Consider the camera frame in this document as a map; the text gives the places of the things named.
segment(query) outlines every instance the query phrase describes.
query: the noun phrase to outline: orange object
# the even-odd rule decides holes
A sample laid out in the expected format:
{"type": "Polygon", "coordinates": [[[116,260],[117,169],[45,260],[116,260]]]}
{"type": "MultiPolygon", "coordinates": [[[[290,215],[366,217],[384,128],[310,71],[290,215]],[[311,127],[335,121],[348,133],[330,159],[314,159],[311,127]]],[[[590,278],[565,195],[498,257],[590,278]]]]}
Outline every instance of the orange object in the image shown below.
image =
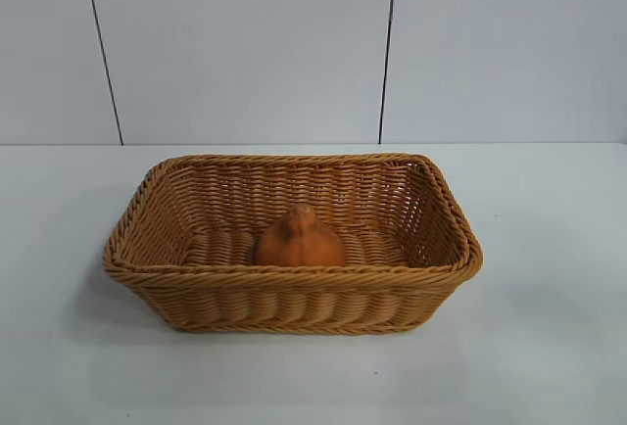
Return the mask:
{"type": "Polygon", "coordinates": [[[277,266],[344,266],[342,241],[320,221],[314,207],[292,207],[262,234],[255,264],[277,266]]]}

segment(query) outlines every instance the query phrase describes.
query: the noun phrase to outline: rectangular basket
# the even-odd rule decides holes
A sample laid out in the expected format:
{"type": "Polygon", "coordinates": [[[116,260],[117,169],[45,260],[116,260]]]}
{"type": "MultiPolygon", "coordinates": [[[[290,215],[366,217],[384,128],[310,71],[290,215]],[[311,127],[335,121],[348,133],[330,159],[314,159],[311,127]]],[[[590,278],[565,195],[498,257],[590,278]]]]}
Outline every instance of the rectangular basket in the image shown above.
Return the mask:
{"type": "Polygon", "coordinates": [[[152,168],[107,273],[188,332],[364,334],[425,322],[483,256],[440,170],[405,154],[187,156],[152,168]],[[259,235],[313,205],[346,266],[254,266],[259,235]]]}

